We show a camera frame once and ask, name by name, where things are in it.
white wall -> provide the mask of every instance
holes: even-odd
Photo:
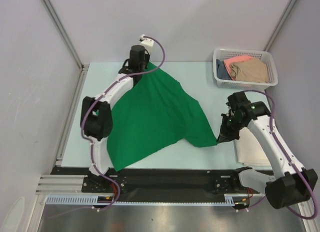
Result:
[[[84,63],[122,62],[144,33],[167,61],[212,61],[216,47],[264,49],[289,0],[51,0]],[[152,55],[160,61],[159,49]]]
[[[279,83],[270,89],[277,102],[280,131],[307,168],[320,169],[320,0],[299,0],[271,53]]]
[[[26,200],[22,224],[30,215],[39,177],[51,169],[79,69],[40,0],[0,0],[0,24],[1,227],[20,196]]]

green cloth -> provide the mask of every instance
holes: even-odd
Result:
[[[198,101],[161,69],[143,75],[115,104],[112,118],[107,151],[116,171],[183,138],[195,147],[217,145]]]

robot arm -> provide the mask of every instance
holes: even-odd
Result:
[[[142,75],[121,78],[129,74],[143,72],[152,53],[154,41],[145,39],[144,35],[141,36],[140,41],[140,45],[131,47],[129,59],[124,62],[113,82],[115,85],[106,94],[101,93],[95,97],[85,97],[82,101],[80,125],[90,106],[96,100],[99,100],[85,121],[84,134],[93,143],[93,161],[95,161],[95,166],[102,174],[105,174],[111,165],[107,152],[107,139],[113,127],[111,110],[117,101],[139,82]],[[99,176],[93,165],[89,170],[93,175]]]
[[[314,189],[318,179],[313,169],[306,170],[302,163],[292,154],[275,124],[270,128],[270,111],[263,102],[251,103],[244,92],[233,93],[228,97],[229,112],[222,114],[222,125],[217,142],[239,139],[239,131],[247,127],[257,138],[263,148],[274,176],[264,175],[253,169],[245,168],[239,175],[242,186],[250,187],[264,193],[274,208],[282,208],[310,199],[305,184],[302,182],[292,164],[302,173],[308,184]],[[290,161],[281,151],[272,133],[275,133],[290,157]]]

white laundry basket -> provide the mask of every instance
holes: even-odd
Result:
[[[269,83],[252,83],[233,80],[223,80],[217,77],[216,59],[222,61],[240,55],[249,55],[262,60],[266,64],[266,68],[268,70]],[[268,52],[261,51],[217,48],[213,52],[213,74],[214,78],[216,79],[217,86],[221,88],[255,89],[262,91],[270,86],[275,86],[278,83],[278,74],[272,55]]]

tabletop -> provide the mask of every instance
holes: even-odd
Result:
[[[82,100],[85,96],[93,97],[105,90],[115,79],[121,67],[122,63],[90,64],[67,140],[62,167],[89,167],[91,165],[89,143],[81,138]],[[240,90],[217,87],[213,77],[212,63],[168,62],[163,64],[162,69],[179,81],[190,96],[199,101],[213,133],[218,137],[222,122],[221,113],[228,111],[227,97]],[[254,92],[248,92],[246,95],[252,102],[263,101],[268,106],[264,95]],[[243,167],[243,164],[237,162],[234,142],[196,148],[183,139],[127,168],[236,169],[239,167]],[[271,169],[270,166],[253,166],[253,168]]]

